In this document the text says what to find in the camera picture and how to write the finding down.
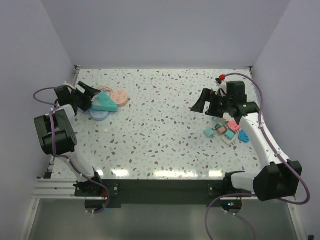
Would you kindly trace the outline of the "teal triangular power strip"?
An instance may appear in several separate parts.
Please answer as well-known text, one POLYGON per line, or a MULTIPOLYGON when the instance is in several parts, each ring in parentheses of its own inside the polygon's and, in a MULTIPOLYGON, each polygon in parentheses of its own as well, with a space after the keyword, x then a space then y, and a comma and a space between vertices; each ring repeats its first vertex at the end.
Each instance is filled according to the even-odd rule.
POLYGON ((94 111, 117 112, 118 105, 105 92, 100 92, 91 104, 94 111))

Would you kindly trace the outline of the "blue round power strip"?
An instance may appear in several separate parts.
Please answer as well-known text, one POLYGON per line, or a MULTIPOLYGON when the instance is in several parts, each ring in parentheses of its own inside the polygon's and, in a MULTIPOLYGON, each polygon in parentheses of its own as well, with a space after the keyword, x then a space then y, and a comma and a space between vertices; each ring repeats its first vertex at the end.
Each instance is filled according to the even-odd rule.
POLYGON ((110 113, 108 111, 100 111, 100 110, 90 109, 89 114, 93 120, 95 120, 97 122, 101 122, 101 121, 106 120, 110 113))

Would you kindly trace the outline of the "light green plug adapter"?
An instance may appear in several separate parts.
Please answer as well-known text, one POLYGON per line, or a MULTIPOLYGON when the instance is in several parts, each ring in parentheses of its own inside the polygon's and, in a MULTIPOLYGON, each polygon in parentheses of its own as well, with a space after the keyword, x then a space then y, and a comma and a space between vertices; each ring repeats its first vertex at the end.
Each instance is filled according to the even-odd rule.
POLYGON ((215 130, 218 130, 219 128, 223 127, 224 125, 220 122, 218 122, 215 126, 214 126, 214 129, 215 130))

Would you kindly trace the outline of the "brownish pink plug adapter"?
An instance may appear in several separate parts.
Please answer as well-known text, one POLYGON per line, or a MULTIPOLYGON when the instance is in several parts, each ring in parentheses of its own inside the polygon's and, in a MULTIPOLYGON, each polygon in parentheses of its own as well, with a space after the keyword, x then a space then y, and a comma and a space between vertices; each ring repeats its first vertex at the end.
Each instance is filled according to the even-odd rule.
POLYGON ((216 130, 219 136, 224 135, 227 131, 228 131, 228 128, 226 126, 222 126, 216 130))

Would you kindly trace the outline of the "pink round power strip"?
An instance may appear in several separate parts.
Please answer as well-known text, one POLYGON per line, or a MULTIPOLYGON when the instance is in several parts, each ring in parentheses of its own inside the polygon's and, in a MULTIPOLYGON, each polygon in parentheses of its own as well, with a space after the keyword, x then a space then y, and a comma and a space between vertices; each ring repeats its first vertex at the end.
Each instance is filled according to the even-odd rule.
POLYGON ((118 107, 124 107, 129 101, 128 93, 124 90, 117 90, 112 92, 110 98, 118 107))

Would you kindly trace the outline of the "teal green plug adapter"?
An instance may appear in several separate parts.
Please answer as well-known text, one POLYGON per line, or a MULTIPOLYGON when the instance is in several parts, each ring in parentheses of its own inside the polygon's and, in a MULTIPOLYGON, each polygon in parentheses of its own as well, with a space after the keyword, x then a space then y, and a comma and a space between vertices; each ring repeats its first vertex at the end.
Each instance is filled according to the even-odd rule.
POLYGON ((228 129, 225 133, 224 133, 224 137, 227 140, 232 140, 236 135, 236 132, 233 131, 232 129, 228 129))

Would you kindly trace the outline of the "blue square plug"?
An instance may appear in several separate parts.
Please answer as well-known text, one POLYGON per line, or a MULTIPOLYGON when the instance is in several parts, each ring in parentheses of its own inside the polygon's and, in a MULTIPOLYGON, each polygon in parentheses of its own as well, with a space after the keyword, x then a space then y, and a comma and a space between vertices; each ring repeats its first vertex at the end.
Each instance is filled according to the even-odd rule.
POLYGON ((250 139, 249 139, 248 135, 243 130, 241 130, 239 132, 238 140, 243 142, 243 143, 249 143, 250 142, 250 139))

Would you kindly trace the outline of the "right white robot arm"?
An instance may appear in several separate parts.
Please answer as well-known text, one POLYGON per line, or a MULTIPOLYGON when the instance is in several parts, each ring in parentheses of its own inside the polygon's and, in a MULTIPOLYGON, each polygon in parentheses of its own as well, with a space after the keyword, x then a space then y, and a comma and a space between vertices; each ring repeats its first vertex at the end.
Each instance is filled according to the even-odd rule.
POLYGON ((233 197, 239 191, 247 191, 255 193, 262 202, 296 194, 302 166, 282 153, 259 115, 257 103, 247 100, 243 81, 226 82, 222 91, 203 89, 190 110, 219 118, 228 113, 246 133, 260 161, 258 174, 243 170, 227 172, 219 189, 222 193, 233 197))

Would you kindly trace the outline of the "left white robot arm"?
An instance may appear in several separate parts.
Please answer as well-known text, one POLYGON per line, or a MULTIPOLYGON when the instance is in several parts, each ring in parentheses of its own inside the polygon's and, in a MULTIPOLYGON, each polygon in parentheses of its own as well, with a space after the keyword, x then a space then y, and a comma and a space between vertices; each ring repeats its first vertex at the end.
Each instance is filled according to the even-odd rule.
POLYGON ((62 160, 76 176, 73 186, 84 194, 99 196, 107 188, 97 170, 77 151, 78 141, 71 121, 78 110, 89 110, 93 99, 101 91, 83 82, 78 85, 83 92, 67 83, 37 90, 33 99, 51 106, 51 110, 34 118, 34 124, 42 151, 62 160))

